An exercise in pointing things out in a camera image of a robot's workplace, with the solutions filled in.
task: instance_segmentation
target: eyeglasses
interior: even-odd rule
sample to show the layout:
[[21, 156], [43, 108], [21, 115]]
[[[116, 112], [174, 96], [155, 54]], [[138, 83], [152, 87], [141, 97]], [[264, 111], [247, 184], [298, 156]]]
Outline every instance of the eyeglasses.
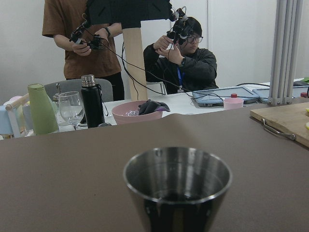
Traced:
[[188, 36], [187, 40], [189, 43], [193, 43], [193, 41], [195, 40], [197, 43], [202, 42], [203, 36]]

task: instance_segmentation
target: brown t-shirt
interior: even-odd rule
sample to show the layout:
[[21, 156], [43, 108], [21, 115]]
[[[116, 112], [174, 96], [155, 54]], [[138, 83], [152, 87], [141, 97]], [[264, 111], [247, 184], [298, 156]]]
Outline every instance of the brown t-shirt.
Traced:
[[[70, 38], [71, 33], [85, 21], [83, 13], [86, 10], [86, 3], [87, 0], [45, 0], [42, 35], [47, 37], [64, 35]], [[93, 25], [87, 30], [93, 35], [108, 25]], [[91, 41], [91, 34], [85, 31], [83, 39]], [[114, 39], [108, 40], [109, 48], [116, 52]], [[90, 55], [85, 57], [74, 52], [65, 52], [64, 75], [68, 79], [78, 79], [87, 74], [104, 77], [120, 71], [117, 56], [109, 50], [92, 50]]]

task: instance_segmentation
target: red lid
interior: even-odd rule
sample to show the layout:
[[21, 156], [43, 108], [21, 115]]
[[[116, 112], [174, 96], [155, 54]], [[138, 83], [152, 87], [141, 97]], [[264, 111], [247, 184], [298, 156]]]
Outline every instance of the red lid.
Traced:
[[303, 98], [308, 98], [308, 95], [306, 92], [302, 92], [300, 93], [300, 96], [303, 97]]

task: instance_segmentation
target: wooden cutting board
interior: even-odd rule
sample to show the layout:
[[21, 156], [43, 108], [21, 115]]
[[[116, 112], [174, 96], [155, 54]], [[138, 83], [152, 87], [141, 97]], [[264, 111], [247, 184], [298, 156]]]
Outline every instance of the wooden cutting board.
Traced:
[[309, 102], [276, 107], [268, 107], [250, 111], [250, 116], [261, 121], [283, 133], [296, 135], [296, 141], [309, 147], [309, 130], [306, 123], [309, 122]]

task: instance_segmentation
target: metal cup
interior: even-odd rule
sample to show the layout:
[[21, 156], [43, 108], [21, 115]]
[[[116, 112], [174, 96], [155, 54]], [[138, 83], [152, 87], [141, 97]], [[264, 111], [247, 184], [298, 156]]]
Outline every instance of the metal cup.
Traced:
[[205, 232], [231, 185], [230, 168], [194, 148], [154, 148], [126, 164], [124, 179], [147, 232]]

